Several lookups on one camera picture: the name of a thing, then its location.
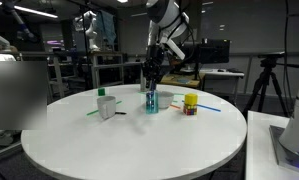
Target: floor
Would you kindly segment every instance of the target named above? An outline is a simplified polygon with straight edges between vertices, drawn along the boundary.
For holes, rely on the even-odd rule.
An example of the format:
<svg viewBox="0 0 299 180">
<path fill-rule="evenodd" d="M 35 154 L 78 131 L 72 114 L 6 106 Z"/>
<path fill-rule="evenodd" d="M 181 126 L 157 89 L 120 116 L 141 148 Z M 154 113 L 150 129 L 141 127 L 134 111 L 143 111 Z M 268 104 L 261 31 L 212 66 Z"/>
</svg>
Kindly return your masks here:
<svg viewBox="0 0 299 180">
<path fill-rule="evenodd" d="M 243 110 L 247 104 L 249 96 L 240 95 L 237 101 L 237 107 L 239 110 Z M 258 101 L 255 102 L 253 110 L 256 110 Z M 265 100 L 263 112 L 283 115 L 280 107 L 280 103 L 277 98 L 268 97 Z M 209 173 L 207 175 L 201 176 L 194 180 L 240 180 L 243 179 L 244 170 L 244 148 L 234 157 L 230 162 L 228 162 L 223 167 L 219 168 L 217 171 Z M 22 151 L 16 151 L 12 153 L 5 154 L 0 157 L 0 171 L 10 180 L 52 180 L 54 178 L 42 173 L 37 168 L 35 168 L 25 157 Z"/>
</svg>

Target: desk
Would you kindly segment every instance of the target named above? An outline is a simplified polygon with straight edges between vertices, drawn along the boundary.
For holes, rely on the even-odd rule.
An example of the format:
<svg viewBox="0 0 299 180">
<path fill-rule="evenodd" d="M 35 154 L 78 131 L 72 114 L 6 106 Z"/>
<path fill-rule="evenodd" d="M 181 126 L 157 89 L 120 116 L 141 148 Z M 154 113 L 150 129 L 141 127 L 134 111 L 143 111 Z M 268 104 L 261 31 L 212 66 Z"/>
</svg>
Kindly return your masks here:
<svg viewBox="0 0 299 180">
<path fill-rule="evenodd" d="M 187 84 L 180 83 L 180 82 L 177 81 L 179 78 L 187 78 L 190 81 Z M 168 74 L 168 75 L 163 76 L 163 78 L 161 79 L 160 84 L 200 89 L 199 86 L 200 86 L 200 81 L 201 80 L 192 80 L 194 78 L 195 78 L 195 75 L 185 76 L 185 75 L 177 75 L 177 74 Z"/>
<path fill-rule="evenodd" d="M 237 106 L 237 95 L 238 95 L 238 86 L 239 86 L 239 79 L 243 78 L 245 76 L 244 73 L 232 73 L 232 72 L 218 72 L 218 69 L 212 69 L 212 71 L 204 71 L 201 70 L 200 74 L 212 75 L 212 76 L 225 76 L 225 77 L 232 77 L 235 79 L 235 86 L 233 90 L 233 103 L 235 106 Z M 204 90 L 206 84 L 206 77 L 203 79 L 203 88 Z"/>
<path fill-rule="evenodd" d="M 299 173 L 277 165 L 270 125 L 285 128 L 289 118 L 248 112 L 246 180 L 299 180 Z"/>
<path fill-rule="evenodd" d="M 47 106 L 48 128 L 25 130 L 21 141 L 29 160 L 58 179 L 153 180 L 193 179 L 226 164 L 243 145 L 247 125 L 227 101 L 190 88 L 158 85 L 158 90 L 197 93 L 199 104 L 221 112 L 198 109 L 186 116 L 170 107 L 145 114 L 145 95 L 139 85 L 106 88 L 114 95 L 116 115 L 103 121 L 97 108 L 97 89 L 63 98 Z"/>
</svg>

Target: white cup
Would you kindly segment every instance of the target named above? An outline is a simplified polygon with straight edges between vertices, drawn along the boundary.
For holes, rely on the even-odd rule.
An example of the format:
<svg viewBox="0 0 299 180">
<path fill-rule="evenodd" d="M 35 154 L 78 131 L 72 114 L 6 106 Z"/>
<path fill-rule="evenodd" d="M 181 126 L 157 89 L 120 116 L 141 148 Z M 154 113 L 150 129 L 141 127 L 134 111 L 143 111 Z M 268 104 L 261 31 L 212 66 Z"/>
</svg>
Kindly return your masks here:
<svg viewBox="0 0 299 180">
<path fill-rule="evenodd" d="M 116 114 L 116 98 L 104 96 L 97 99 L 98 110 L 103 119 L 108 119 Z"/>
<path fill-rule="evenodd" d="M 174 94 L 167 91 L 158 91 L 158 106 L 160 109 L 167 109 L 172 103 Z"/>
</svg>

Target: tripod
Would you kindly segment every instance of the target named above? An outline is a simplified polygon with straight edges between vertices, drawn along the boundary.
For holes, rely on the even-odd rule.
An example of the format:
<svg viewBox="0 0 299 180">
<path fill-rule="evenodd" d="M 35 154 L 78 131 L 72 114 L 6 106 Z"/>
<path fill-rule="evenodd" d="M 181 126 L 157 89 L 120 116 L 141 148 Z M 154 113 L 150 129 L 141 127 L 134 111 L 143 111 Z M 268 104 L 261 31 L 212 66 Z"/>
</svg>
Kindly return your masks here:
<svg viewBox="0 0 299 180">
<path fill-rule="evenodd" d="M 260 74 L 260 77 L 256 80 L 252 95 L 251 95 L 245 109 L 243 110 L 243 115 L 245 117 L 247 116 L 248 111 L 252 108 L 260 89 L 261 89 L 261 96 L 260 96 L 260 102 L 259 102 L 259 106 L 258 106 L 258 112 L 262 111 L 270 77 L 272 78 L 272 83 L 275 87 L 276 94 L 279 97 L 279 101 L 280 101 L 283 113 L 286 117 L 288 117 L 288 113 L 287 113 L 285 104 L 281 97 L 281 89 L 280 89 L 279 83 L 277 81 L 276 74 L 272 72 L 272 68 L 276 67 L 276 65 L 277 65 L 277 59 L 278 59 L 277 57 L 267 57 L 266 59 L 261 61 L 261 67 L 264 67 L 264 70 Z"/>
</svg>

